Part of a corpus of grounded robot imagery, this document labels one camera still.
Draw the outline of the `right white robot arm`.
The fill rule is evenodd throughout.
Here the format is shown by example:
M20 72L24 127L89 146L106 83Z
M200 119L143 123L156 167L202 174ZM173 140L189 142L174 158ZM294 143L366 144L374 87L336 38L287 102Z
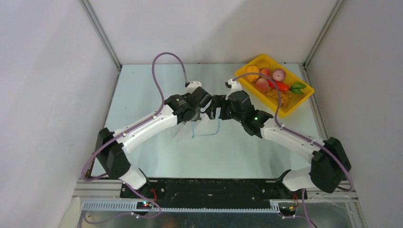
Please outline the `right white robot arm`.
M297 190L314 187L332 193L348 177L351 163L338 139L315 139L280 125L273 115L255 109L245 91L236 91L229 96L214 95L205 112L214 119L216 109L220 109L219 119L233 119L249 135L284 146L310 164L310 167L282 173L276 186L281 198L288 199Z

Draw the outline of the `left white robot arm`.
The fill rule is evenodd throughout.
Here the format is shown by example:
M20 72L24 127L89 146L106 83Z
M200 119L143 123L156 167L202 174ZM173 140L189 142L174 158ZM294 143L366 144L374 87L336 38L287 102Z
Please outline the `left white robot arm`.
M147 176L128 159L130 153L141 143L157 133L181 123L196 121L200 109L212 96L202 87L191 88L183 95L172 95L149 116L122 129L110 131L104 128L98 133L96 158L113 180L121 180L132 188L139 198L148 196L150 184Z

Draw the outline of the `yellow bell pepper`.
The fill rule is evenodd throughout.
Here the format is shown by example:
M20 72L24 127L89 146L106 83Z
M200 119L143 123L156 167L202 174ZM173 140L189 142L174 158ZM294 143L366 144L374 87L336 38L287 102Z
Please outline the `yellow bell pepper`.
M260 78L260 69L257 66L248 66L245 71L246 78L249 82L255 83Z

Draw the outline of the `red carrot with leaves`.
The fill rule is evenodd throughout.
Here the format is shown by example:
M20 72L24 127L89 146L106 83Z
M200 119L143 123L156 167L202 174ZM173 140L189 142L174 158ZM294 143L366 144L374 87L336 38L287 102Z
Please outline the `red carrot with leaves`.
M296 82L292 85L287 85L282 82L274 82L268 80L268 84L271 88L277 88L281 92L292 92L294 94L303 94L302 90L307 87L306 84L301 82Z

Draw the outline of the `clear zip top bag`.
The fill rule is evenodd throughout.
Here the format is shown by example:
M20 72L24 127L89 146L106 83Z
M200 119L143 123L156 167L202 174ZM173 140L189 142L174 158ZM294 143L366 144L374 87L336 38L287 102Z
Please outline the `clear zip top bag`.
M197 137L216 135L221 128L219 119L210 119L207 114L200 114L195 122L181 124L173 139L177 142L195 139Z

